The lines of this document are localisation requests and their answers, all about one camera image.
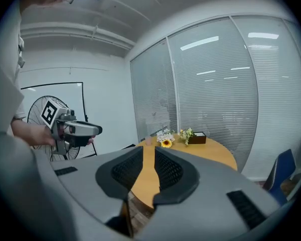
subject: ceiling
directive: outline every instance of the ceiling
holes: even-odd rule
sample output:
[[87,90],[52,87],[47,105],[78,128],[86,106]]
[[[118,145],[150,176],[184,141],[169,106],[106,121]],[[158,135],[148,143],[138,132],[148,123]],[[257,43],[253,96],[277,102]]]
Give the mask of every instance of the ceiling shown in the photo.
[[74,0],[23,13],[23,39],[79,37],[116,46],[126,54],[159,19],[209,0]]

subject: flower bouquet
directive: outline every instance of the flower bouquet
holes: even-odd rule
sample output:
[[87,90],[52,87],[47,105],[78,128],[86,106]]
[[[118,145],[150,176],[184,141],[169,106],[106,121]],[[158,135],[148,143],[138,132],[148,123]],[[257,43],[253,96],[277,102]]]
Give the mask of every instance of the flower bouquet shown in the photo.
[[184,130],[181,130],[178,135],[181,137],[182,140],[185,141],[185,144],[188,146],[189,145],[189,139],[191,137],[194,137],[195,134],[194,134],[194,131],[189,128],[188,130],[184,131]]
[[173,145],[175,138],[173,136],[174,131],[165,129],[157,132],[157,142],[161,143],[161,147],[170,148]]

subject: person's arm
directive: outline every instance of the person's arm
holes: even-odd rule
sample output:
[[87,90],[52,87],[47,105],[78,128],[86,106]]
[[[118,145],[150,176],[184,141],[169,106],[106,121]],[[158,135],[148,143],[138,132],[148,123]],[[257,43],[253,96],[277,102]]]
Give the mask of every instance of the person's arm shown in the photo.
[[50,129],[45,125],[37,125],[13,119],[11,128],[14,136],[26,141],[29,146],[51,145],[55,146]]

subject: brown wooden box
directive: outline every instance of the brown wooden box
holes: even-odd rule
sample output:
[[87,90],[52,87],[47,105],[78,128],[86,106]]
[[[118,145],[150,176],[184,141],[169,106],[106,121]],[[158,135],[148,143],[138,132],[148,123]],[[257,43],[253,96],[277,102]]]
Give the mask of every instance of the brown wooden box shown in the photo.
[[194,145],[194,144],[205,144],[206,143],[206,135],[204,134],[204,136],[200,136],[200,137],[190,137],[189,139],[189,144],[190,145]]

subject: table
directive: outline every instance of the table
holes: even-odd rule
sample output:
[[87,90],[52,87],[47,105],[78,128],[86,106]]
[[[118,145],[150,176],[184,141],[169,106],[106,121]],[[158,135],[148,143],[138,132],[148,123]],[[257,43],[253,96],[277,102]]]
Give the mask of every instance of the table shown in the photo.
[[[177,134],[176,139],[170,149],[175,149],[220,163],[224,163],[234,170],[237,170],[235,159],[231,152],[227,150],[219,142],[206,138],[206,144],[188,145],[179,139]],[[145,141],[142,141],[138,146],[143,146],[143,168],[132,187],[133,194],[145,205],[153,208],[153,197],[160,192],[160,181],[154,169],[155,164],[155,146],[160,146],[156,141],[156,137],[152,137],[152,145],[147,146]]]

